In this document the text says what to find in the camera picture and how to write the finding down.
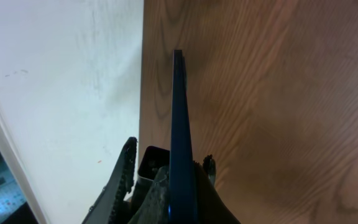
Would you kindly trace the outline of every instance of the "white surface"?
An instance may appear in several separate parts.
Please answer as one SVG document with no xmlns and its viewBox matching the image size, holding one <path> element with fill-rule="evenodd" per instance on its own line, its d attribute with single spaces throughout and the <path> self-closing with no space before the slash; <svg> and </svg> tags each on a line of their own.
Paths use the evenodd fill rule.
<svg viewBox="0 0 358 224">
<path fill-rule="evenodd" d="M 138 135 L 142 18 L 142 0 L 0 0 L 0 150 L 39 220 L 81 223 Z"/>
</svg>

